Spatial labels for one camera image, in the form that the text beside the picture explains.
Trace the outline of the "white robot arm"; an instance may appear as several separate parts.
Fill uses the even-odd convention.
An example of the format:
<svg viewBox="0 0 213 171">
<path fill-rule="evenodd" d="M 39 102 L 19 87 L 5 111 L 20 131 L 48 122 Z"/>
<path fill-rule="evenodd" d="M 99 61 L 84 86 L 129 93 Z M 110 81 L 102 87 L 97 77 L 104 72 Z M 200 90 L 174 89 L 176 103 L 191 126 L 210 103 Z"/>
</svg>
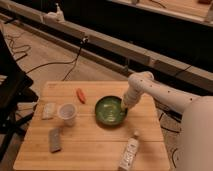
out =
<svg viewBox="0 0 213 171">
<path fill-rule="evenodd" d="M 149 72 L 128 77 L 122 108 L 131 109 L 147 93 L 182 116 L 176 171 L 213 171 L 213 96 L 200 96 L 159 83 Z"/>
</svg>

